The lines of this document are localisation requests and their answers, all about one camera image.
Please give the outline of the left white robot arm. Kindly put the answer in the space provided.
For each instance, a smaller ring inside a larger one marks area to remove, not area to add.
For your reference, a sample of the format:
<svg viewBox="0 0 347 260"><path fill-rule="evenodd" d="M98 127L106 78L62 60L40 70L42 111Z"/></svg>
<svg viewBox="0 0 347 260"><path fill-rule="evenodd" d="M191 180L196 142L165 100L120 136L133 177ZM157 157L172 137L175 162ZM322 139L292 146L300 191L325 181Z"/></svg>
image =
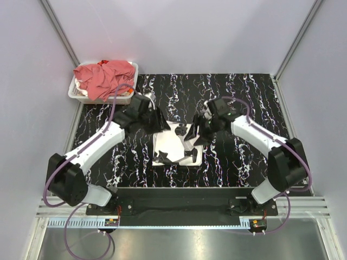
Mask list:
<svg viewBox="0 0 347 260"><path fill-rule="evenodd" d="M135 94L122 109L113 107L108 121L83 144L65 155L52 155L44 192L53 193L69 206L92 204L104 214L112 214L117 209L116 192L89 184L86 174L105 153L139 129L147 134L169 130L155 100L153 93Z"/></svg>

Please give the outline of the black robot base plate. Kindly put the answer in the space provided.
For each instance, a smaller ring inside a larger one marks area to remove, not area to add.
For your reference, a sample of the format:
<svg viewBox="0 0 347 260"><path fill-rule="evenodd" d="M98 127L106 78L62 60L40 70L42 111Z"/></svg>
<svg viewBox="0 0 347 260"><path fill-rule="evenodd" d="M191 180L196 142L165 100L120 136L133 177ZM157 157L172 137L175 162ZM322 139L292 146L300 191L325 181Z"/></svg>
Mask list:
<svg viewBox="0 0 347 260"><path fill-rule="evenodd" d="M257 204L251 197L252 188L120 188L111 208L88 206L90 216L114 215L121 209L122 216L135 216L150 211L159 212L211 212L231 216L277 216L273 199Z"/></svg>

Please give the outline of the white t-shirt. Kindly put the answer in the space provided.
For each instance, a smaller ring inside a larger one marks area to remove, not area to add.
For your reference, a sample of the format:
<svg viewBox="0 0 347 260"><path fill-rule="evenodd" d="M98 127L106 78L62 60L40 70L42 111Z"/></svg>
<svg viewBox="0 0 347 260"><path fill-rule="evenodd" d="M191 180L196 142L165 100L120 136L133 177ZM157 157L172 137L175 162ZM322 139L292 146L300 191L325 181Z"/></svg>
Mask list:
<svg viewBox="0 0 347 260"><path fill-rule="evenodd" d="M169 130L153 135L153 166L201 166L203 146L195 146L197 137L185 141L190 124L169 122Z"/></svg>

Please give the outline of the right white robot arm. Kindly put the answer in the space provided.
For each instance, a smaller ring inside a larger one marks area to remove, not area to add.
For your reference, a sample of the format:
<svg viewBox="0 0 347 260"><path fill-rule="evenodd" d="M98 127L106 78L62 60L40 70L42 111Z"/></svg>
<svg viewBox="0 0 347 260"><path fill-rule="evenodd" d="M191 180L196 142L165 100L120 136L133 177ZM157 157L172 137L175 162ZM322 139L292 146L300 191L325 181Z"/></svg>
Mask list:
<svg viewBox="0 0 347 260"><path fill-rule="evenodd" d="M207 145L215 133L226 131L251 144L267 159L267 178L250 194L246 201L249 213L258 215L266 203L288 191L304 179L312 184L302 142L297 138L286 139L257 124L239 109L232 109L227 96L204 103L201 114L193 118L184 140L196 139L195 145Z"/></svg>

